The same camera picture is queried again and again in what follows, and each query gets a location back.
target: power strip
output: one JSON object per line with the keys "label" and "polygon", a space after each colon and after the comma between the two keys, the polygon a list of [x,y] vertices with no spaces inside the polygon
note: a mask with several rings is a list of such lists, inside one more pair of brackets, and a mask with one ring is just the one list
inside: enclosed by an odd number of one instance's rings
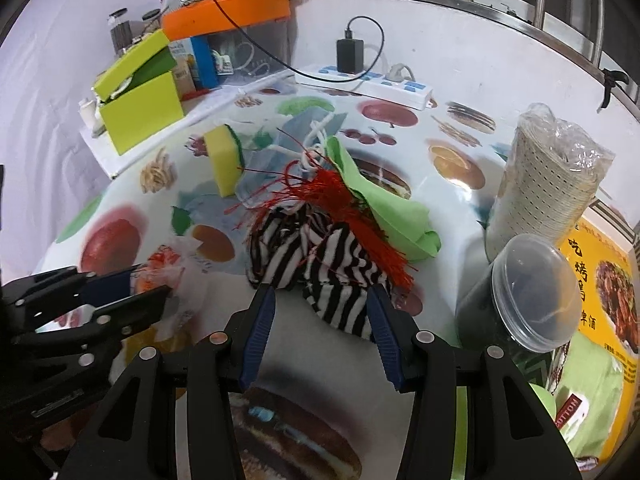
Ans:
{"label": "power strip", "polygon": [[389,81],[383,74],[376,72],[369,72],[363,78],[348,83],[341,81],[351,79],[354,75],[338,72],[335,66],[311,66],[300,72],[325,79],[334,79],[335,82],[318,81],[296,74],[296,83],[354,92],[368,97],[398,103],[399,105],[414,108],[415,110],[424,110],[433,94],[433,88],[424,83],[409,80],[395,83]]}

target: black power adapter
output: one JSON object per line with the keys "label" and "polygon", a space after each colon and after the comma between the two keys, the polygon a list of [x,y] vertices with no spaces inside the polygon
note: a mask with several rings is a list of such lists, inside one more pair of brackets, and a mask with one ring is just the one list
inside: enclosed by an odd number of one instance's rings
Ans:
{"label": "black power adapter", "polygon": [[364,70],[364,41],[354,40],[351,29],[344,31],[344,39],[335,42],[338,72],[357,74]]}

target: yellow sponge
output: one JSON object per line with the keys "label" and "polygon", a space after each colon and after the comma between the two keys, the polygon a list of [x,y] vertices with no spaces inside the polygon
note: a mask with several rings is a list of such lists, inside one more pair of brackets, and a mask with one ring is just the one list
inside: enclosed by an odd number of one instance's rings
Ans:
{"label": "yellow sponge", "polygon": [[222,124],[205,134],[204,142],[220,196],[233,195],[244,170],[240,139],[231,127]]}

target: striped cloth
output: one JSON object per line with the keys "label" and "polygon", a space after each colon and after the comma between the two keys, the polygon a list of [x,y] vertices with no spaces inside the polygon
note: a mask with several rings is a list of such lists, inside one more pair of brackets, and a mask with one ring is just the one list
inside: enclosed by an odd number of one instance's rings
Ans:
{"label": "striped cloth", "polygon": [[303,297],[322,320],[344,332],[371,339],[367,289],[386,274],[371,261],[345,222],[332,224],[323,212],[302,205],[272,211],[249,238],[247,277],[253,286],[303,286]]}

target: clear plastic lid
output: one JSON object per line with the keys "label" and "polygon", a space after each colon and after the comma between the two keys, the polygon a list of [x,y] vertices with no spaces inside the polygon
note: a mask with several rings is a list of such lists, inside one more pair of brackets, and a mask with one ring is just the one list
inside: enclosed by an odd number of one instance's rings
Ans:
{"label": "clear plastic lid", "polygon": [[492,282],[502,322],[524,348],[552,351],[578,329],[582,300],[574,270],[544,238],[513,237],[495,259]]}

